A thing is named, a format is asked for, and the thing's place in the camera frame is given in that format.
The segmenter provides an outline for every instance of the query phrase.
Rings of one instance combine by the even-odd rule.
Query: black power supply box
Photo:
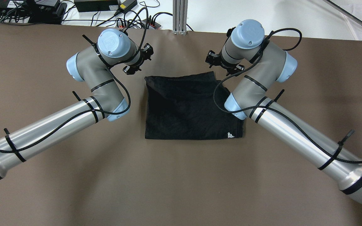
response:
[[[80,13],[118,10],[118,0],[74,0]]]
[[[66,3],[60,0],[0,0],[0,18],[28,17],[29,23],[61,24]]]

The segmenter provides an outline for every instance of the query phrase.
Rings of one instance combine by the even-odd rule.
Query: black cable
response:
[[[148,8],[157,8],[157,7],[160,6],[160,2],[159,2],[158,0],[156,0],[156,2],[158,3],[157,6],[147,6],[145,1],[142,1],[142,2],[140,2],[139,4],[140,4],[141,6],[148,7]]]
[[[135,15],[138,17],[139,20],[132,20],[132,19],[126,20],[126,19],[125,19],[125,16],[126,16],[126,14],[129,13],[129,12],[135,13]],[[137,14],[137,13],[136,13],[135,11],[133,11],[133,10],[130,10],[130,11],[126,12],[126,13],[124,14],[124,16],[123,16],[123,20],[124,20],[126,23],[130,23],[130,24],[131,24],[130,28],[131,28],[131,27],[140,28],[140,27],[138,27],[138,25],[140,25],[141,28],[144,28],[144,27],[145,27],[144,24],[142,23],[142,19],[141,19],[141,17],[139,16],[139,14]]]
[[[92,25],[93,25],[93,20],[95,19],[95,16],[96,16],[99,12],[100,12],[100,11],[97,11],[97,12],[93,15],[92,21],[90,22],[90,27],[92,27]]]
[[[122,29],[121,31],[125,33],[125,32],[128,30],[129,25],[132,24],[132,23],[135,21],[136,17],[139,17],[139,14],[140,14],[143,10],[146,10],[146,24],[148,24],[149,21],[151,20],[150,18],[148,19],[148,17],[149,17],[148,8],[147,8],[147,7],[143,7],[142,9],[140,9],[140,10],[138,11],[138,13],[137,13],[137,14],[135,15],[135,17],[132,19],[132,22],[131,22],[131,23],[128,23],[128,25],[127,25],[124,29]]]
[[[53,17],[53,18],[54,18],[54,19],[55,19],[55,18],[60,18],[60,17],[63,17],[63,16],[66,14],[65,18],[62,19],[62,20],[65,20],[65,19],[69,16],[69,11],[71,11],[71,10],[74,9],[74,8],[76,8],[75,5],[71,6],[71,7],[70,7],[65,13],[63,13],[62,15],[56,16],[56,17]]]
[[[26,1],[23,1],[22,4],[18,4],[15,8],[9,10],[6,15],[4,16],[4,18],[0,19],[0,22],[3,22],[4,20],[6,20],[8,18],[8,16],[10,16],[11,13],[16,12],[16,10],[18,10],[20,7],[22,7],[23,4],[25,4]]]
[[[106,22],[109,22],[112,18],[118,16],[120,13],[121,13],[121,11],[117,10],[112,17],[110,17],[107,20],[104,20],[103,22],[99,23],[98,25],[96,25],[96,27],[98,27],[98,26],[100,26],[100,25],[102,25],[102,24],[104,24]]]
[[[159,13],[156,13],[156,14],[153,15],[153,17],[152,17],[153,25],[156,24],[156,19],[157,19],[157,17],[158,17],[159,15],[161,15],[161,14],[166,14],[166,15],[173,16],[171,13],[168,13],[168,12],[159,12]],[[187,27],[189,27],[190,30],[194,31],[194,30],[191,28],[191,26],[189,26],[189,24],[187,24]]]
[[[281,31],[285,31],[285,30],[293,30],[293,31],[296,31],[298,34],[299,34],[299,41],[297,42],[297,44],[295,46],[293,46],[292,48],[290,49],[283,49],[284,51],[290,51],[290,50],[294,50],[300,43],[301,43],[301,40],[303,39],[303,34],[301,33],[300,30],[296,29],[296,28],[283,28],[283,29],[279,29],[279,30],[276,30],[276,31],[271,31],[270,34],[267,36],[267,39],[270,39],[270,37],[272,37],[272,35],[278,33],[278,32],[281,32]]]

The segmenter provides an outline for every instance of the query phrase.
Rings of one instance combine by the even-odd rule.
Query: black zip tie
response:
[[[9,146],[12,149],[13,153],[15,153],[15,155],[18,157],[18,159],[20,161],[22,161],[22,163],[26,162],[26,159],[18,152],[18,150],[16,149],[16,147],[13,144],[12,140],[10,139],[10,137],[9,137],[10,133],[9,133],[8,129],[5,128],[4,131],[6,133],[6,136],[5,136],[6,142],[9,144]]]
[[[95,117],[95,121],[96,123],[99,122],[99,117],[97,117],[97,114],[96,114],[96,110],[95,108],[89,103],[89,101],[87,101],[86,99],[83,99],[83,101],[87,104],[87,106],[90,108],[93,116]]]
[[[274,99],[275,102],[277,102],[277,100],[282,96],[282,94],[284,93],[284,89],[282,89],[280,91],[280,93],[276,96],[276,98]]]
[[[333,156],[326,162],[324,163],[321,167],[319,167],[319,170],[323,170],[325,169],[327,166],[329,166],[333,160],[336,160],[337,156],[340,154],[340,152],[342,151],[343,145],[346,142],[346,140],[353,135],[354,130],[350,130],[349,133],[347,133],[347,135],[341,140],[339,141],[337,144],[339,145],[339,147],[336,149],[335,153],[333,154]]]
[[[88,41],[88,43],[90,43],[92,45],[92,47],[95,49],[97,56],[100,58],[100,60],[104,63],[104,65],[106,66],[106,68],[111,69],[113,66],[110,65],[109,63],[107,63],[107,61],[102,57],[102,55],[100,54],[99,48],[97,47],[97,44],[92,42],[92,40],[90,40],[86,35],[82,35],[82,37],[84,37],[84,39],[86,39],[86,41]]]
[[[72,91],[73,95],[76,97],[78,101],[81,101],[82,99],[78,96],[78,94],[75,91]]]
[[[270,43],[270,40],[268,38],[265,38],[263,40],[263,43],[261,44],[260,49],[255,53],[255,55],[249,60],[250,63],[254,63],[257,58],[263,54],[263,51],[266,49],[267,45]]]

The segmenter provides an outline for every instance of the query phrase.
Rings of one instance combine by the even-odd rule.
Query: electrical cable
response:
[[[148,17],[148,9],[146,7],[143,7],[141,10],[139,10],[138,14],[140,14],[140,12],[142,10],[146,10],[146,16]],[[145,27],[144,29],[144,32],[143,32],[143,35],[142,35],[142,40],[140,42],[140,45],[137,49],[137,51],[135,52],[135,54],[130,57],[128,60],[124,60],[124,61],[121,61],[121,62],[117,62],[115,63],[114,65],[112,65],[111,67],[114,67],[115,65],[118,65],[120,63],[127,63],[127,62],[130,62],[135,56],[137,56],[137,54],[140,52],[141,48],[142,48],[142,44],[143,42],[145,41],[145,35],[146,35],[146,30],[147,30],[147,26]],[[131,107],[131,97],[129,95],[129,92],[128,90],[126,89],[126,87],[124,86],[124,84],[122,84],[115,76],[114,74],[111,72],[111,70],[106,67],[106,70],[111,74],[112,78],[124,89],[126,95],[127,95],[127,98],[128,98],[128,107],[121,111],[121,112],[118,112],[118,113],[113,113],[113,112],[108,112],[108,111],[105,111],[105,110],[100,110],[100,109],[89,109],[89,110],[85,110],[85,111],[82,111],[82,112],[79,112],[78,114],[70,117],[68,120],[66,120],[65,122],[63,122],[62,124],[60,124],[58,127],[56,127],[54,130],[52,130],[51,132],[49,132],[49,134],[45,135],[44,137],[40,138],[39,140],[35,141],[34,143],[31,143],[29,145],[27,145],[26,147],[23,147],[23,148],[20,148],[20,149],[17,149],[16,152],[20,152],[20,151],[23,151],[23,150],[26,150],[26,149],[29,149],[39,143],[41,143],[43,140],[49,138],[51,135],[53,135],[54,133],[56,133],[56,131],[58,131],[60,128],[62,128],[64,125],[66,125],[67,123],[69,123],[71,120],[75,119],[76,117],[80,116],[80,115],[83,115],[85,113],[88,113],[88,112],[93,112],[93,111],[97,111],[97,112],[102,112],[104,114],[109,114],[109,115],[119,115],[119,114],[122,114],[122,113],[125,113],[130,107]],[[0,149],[0,153],[14,153],[14,151],[8,151],[8,150],[1,150]]]
[[[283,49],[284,51],[290,51],[290,50],[294,50],[300,43],[301,43],[301,40],[303,39],[303,34],[301,33],[300,30],[298,30],[297,28],[283,28],[283,29],[279,29],[279,30],[276,30],[276,31],[271,31],[270,34],[267,36],[267,39],[270,39],[270,37],[272,37],[272,35],[278,33],[278,32],[281,32],[281,31],[285,31],[285,30],[293,30],[293,31],[296,31],[298,34],[299,34],[299,41],[297,42],[297,44],[295,46],[293,46],[292,48],[290,49]]]
[[[166,15],[173,16],[171,13],[168,13],[168,12],[159,12],[159,13],[156,13],[156,14],[153,15],[153,17],[152,17],[153,25],[156,24],[156,19],[157,19],[157,17],[158,17],[159,15],[161,15],[161,14],[166,14]],[[194,31],[194,30],[191,28],[191,26],[189,26],[189,24],[186,24],[186,25],[187,25],[187,27],[190,28],[190,30]]]
[[[61,16],[57,16],[57,17],[53,17],[53,18],[54,18],[54,19],[55,19],[55,18],[60,18],[60,17],[63,17],[63,16],[66,14],[65,18],[62,19],[62,20],[65,20],[65,19],[68,17],[68,15],[69,15],[69,11],[71,11],[71,10],[74,9],[74,8],[76,8],[75,5],[71,6],[71,7],[70,7],[65,13],[63,13]]]
[[[93,25],[93,20],[95,19],[95,16],[96,16],[99,12],[100,12],[100,11],[97,11],[97,12],[93,15],[92,21],[90,22],[90,27],[92,27],[92,25]]]
[[[158,0],[155,0],[155,1],[158,3],[157,6],[147,6],[145,1],[142,1],[142,2],[140,2],[139,4],[140,4],[141,6],[148,7],[148,8],[157,8],[157,7],[160,6],[160,2],[159,2]]]
[[[69,3],[75,4],[73,1],[69,1],[69,0],[62,0],[61,2],[62,2],[62,3],[63,3],[63,2],[69,2]]]
[[[109,22],[112,18],[118,16],[120,13],[121,13],[121,11],[117,10],[112,17],[110,17],[107,20],[104,20],[103,22],[99,23],[98,25],[96,25],[96,27],[98,27],[98,26],[100,26],[100,25],[102,25],[102,24],[104,24],[106,22]]]

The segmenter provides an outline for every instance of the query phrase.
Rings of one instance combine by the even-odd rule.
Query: brown paper tabletop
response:
[[[0,138],[90,96],[66,60],[104,28],[0,24]],[[129,30],[139,43],[141,30]],[[251,120],[225,140],[146,140],[145,76],[184,76],[208,68],[225,34],[148,30],[155,51],[142,71],[112,69],[131,95],[130,112],[103,120],[13,168],[0,181],[0,225],[324,225],[362,226],[362,205],[298,153]],[[297,38],[272,37],[282,48]],[[304,38],[299,63],[267,93],[329,136],[356,133],[345,148],[362,157],[362,41]],[[225,83],[231,91],[242,76]]]

